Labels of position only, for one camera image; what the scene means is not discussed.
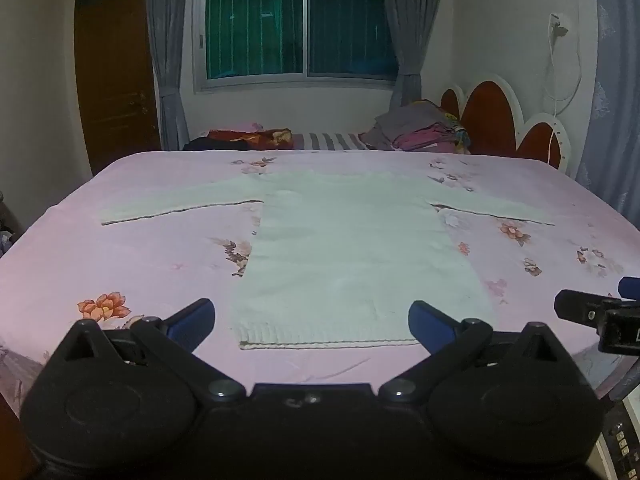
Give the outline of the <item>window with green glass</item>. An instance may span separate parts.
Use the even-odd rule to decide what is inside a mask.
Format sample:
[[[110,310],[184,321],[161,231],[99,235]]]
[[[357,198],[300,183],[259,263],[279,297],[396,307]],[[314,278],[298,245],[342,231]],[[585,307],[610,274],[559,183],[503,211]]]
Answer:
[[[398,73],[384,0],[194,0],[193,40],[201,91]]]

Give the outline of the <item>grey striped mattress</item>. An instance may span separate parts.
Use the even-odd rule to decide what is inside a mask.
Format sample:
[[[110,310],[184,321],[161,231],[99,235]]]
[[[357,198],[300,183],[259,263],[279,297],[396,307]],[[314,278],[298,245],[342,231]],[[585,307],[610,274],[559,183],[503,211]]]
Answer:
[[[294,133],[294,148],[299,151],[350,151],[366,150],[355,133]]]

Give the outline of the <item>white knitted sweater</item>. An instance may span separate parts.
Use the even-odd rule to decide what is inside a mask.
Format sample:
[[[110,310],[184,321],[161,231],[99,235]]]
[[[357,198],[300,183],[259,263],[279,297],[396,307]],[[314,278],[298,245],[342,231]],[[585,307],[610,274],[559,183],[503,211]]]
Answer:
[[[231,299],[244,349],[410,344],[408,311],[423,300],[450,318],[495,319],[439,211],[547,223],[541,210],[388,172],[244,174],[103,211],[115,224],[213,206],[258,203],[262,216]]]

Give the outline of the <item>pink floral bed sheet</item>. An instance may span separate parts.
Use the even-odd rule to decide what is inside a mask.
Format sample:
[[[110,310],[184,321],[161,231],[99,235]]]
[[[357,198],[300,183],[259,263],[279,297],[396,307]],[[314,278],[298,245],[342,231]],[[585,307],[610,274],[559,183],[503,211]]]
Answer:
[[[369,151],[145,153],[114,162],[50,208],[1,259],[1,393],[18,408],[73,322],[107,328],[171,315],[208,298],[215,331],[198,357],[247,387],[258,382],[382,385],[421,361],[423,348],[244,350],[228,322],[229,299],[259,226],[256,204],[210,207],[106,226],[108,208],[178,188],[249,174],[314,170],[389,172],[513,200],[543,210],[547,224],[443,210],[442,223],[472,264],[499,330],[547,323],[598,393],[630,359],[597,349],[596,335],[560,321],[564,288],[615,295],[639,272],[639,232],[565,174],[536,160]]]

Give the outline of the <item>red white headboard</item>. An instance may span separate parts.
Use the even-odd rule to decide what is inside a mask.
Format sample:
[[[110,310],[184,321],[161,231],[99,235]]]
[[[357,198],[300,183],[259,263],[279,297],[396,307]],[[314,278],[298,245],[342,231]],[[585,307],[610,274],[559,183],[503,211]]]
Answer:
[[[440,107],[466,131],[469,153],[539,160],[568,171],[572,147],[562,122],[546,112],[525,118],[515,91],[503,78],[490,75],[469,92],[453,84],[442,94]]]

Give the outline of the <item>device with buttons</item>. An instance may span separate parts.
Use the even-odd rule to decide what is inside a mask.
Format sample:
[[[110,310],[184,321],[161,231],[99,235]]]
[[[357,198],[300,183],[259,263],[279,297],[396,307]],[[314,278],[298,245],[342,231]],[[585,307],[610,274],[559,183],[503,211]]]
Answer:
[[[640,478],[639,388],[622,400],[603,398],[603,429],[587,465],[599,479]]]

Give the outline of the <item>stack of folded clothes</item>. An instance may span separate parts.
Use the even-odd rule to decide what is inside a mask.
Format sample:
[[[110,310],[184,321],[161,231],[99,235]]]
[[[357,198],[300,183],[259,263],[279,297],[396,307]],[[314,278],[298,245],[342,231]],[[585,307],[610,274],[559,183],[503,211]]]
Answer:
[[[471,145],[457,117],[429,100],[378,116],[359,140],[369,150],[377,151],[466,154]]]

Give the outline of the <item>black garment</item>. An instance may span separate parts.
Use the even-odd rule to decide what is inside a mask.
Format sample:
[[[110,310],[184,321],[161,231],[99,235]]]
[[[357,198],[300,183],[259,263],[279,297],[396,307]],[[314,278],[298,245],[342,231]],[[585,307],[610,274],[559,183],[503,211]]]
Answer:
[[[182,149],[186,152],[249,151],[250,144],[245,140],[219,140],[209,136],[201,136],[184,144]]]

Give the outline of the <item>right grey curtain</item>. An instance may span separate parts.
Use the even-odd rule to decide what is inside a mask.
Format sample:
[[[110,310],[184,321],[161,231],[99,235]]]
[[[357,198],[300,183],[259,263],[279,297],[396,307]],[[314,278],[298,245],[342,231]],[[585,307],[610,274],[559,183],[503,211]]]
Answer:
[[[440,0],[384,0],[398,72],[390,110],[420,99],[422,68]]]

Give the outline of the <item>left grey curtain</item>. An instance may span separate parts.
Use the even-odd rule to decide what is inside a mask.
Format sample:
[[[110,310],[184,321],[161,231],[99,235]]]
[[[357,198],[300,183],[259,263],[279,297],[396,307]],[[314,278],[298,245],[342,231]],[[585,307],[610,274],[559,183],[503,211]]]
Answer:
[[[186,0],[145,0],[146,20],[157,83],[160,147],[180,151],[189,130],[180,93]]]

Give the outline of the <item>grey curtain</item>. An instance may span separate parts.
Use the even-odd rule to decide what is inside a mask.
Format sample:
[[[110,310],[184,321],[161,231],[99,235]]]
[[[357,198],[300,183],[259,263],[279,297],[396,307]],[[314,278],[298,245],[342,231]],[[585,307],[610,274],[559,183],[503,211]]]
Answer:
[[[160,147],[180,151],[189,130],[180,93],[186,0],[145,0],[146,20],[157,83]]]
[[[420,99],[422,68],[440,0],[384,0],[398,72],[390,110]]]

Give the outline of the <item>red orange patterned cloth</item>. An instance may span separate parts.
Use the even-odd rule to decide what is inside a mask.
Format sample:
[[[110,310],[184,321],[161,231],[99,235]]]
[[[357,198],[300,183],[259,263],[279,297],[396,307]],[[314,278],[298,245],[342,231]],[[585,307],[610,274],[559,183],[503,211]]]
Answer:
[[[290,129],[270,130],[217,130],[207,133],[209,139],[216,141],[244,141],[253,151],[292,150],[294,148],[293,133]]]

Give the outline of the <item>brown wooden door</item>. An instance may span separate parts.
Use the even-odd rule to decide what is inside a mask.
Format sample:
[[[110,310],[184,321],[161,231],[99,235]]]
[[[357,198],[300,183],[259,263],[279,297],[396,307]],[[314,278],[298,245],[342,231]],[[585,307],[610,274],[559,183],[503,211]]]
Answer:
[[[145,0],[75,0],[74,58],[91,171],[159,150]]]

